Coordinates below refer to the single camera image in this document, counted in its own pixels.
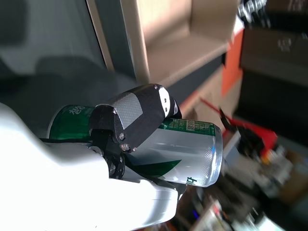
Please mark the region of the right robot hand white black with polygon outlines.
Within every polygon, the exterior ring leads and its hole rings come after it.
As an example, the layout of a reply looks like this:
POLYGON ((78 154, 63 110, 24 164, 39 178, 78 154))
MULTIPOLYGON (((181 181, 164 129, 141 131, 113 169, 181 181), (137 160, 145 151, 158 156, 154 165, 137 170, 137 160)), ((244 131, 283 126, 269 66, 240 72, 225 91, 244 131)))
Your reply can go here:
POLYGON ((130 231, 175 216, 178 191, 137 174, 125 156, 177 104, 158 84, 95 107, 68 105, 38 138, 0 106, 0 228, 3 231, 130 231))

